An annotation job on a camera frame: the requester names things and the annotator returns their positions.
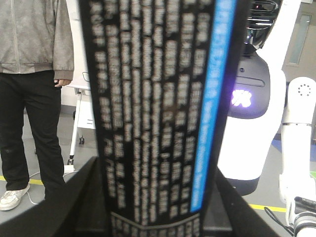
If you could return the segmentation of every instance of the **person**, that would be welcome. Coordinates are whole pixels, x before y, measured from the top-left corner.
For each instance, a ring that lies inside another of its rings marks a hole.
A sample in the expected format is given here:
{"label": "person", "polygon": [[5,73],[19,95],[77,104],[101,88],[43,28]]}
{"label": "person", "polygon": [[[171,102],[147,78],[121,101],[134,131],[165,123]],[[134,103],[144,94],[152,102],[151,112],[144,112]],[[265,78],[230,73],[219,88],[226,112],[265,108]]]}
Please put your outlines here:
{"label": "person", "polygon": [[61,87],[74,73],[66,0],[0,0],[0,155],[11,210],[30,188],[22,141],[29,117],[45,198],[65,184],[57,137]]}

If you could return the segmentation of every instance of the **purple light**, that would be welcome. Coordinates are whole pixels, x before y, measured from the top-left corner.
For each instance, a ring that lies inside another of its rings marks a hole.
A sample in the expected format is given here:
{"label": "purple light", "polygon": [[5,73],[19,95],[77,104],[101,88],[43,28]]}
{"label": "purple light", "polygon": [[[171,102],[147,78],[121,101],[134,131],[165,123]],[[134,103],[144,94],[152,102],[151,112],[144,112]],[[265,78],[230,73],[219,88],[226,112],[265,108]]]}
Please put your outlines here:
{"label": "purple light", "polygon": [[242,105],[244,108],[248,108],[251,105],[250,98],[252,94],[247,90],[234,90],[232,105],[239,106]]}

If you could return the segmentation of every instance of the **gray jacket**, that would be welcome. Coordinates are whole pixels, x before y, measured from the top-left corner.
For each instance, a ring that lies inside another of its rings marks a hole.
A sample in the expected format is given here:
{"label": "gray jacket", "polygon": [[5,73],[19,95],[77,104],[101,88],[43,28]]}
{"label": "gray jacket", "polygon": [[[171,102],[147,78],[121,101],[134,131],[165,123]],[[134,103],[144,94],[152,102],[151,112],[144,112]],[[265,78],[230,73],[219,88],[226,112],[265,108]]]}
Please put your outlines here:
{"label": "gray jacket", "polygon": [[0,72],[54,70],[54,79],[73,79],[66,0],[0,0],[0,39]]}

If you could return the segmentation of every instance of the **jacket cuff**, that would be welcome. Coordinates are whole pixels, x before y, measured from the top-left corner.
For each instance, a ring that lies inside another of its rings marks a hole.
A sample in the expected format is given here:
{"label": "jacket cuff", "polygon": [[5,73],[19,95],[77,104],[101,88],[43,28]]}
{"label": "jacket cuff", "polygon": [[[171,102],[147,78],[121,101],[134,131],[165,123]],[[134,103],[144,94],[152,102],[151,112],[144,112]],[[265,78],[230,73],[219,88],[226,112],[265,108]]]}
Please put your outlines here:
{"label": "jacket cuff", "polygon": [[58,71],[55,71],[54,80],[59,80],[59,79],[72,80],[73,77],[74,77],[74,72],[73,71],[58,70]]}

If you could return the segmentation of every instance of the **hand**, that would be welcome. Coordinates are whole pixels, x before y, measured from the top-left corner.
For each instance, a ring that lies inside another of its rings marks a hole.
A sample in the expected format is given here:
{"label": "hand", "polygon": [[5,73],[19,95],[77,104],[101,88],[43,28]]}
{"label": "hand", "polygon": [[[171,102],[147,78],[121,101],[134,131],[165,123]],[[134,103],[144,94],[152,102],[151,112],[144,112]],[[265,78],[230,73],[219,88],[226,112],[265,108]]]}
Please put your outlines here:
{"label": "hand", "polygon": [[59,80],[54,80],[54,82],[58,83],[55,85],[55,87],[61,87],[61,86],[69,85],[71,83],[71,80],[59,79]]}

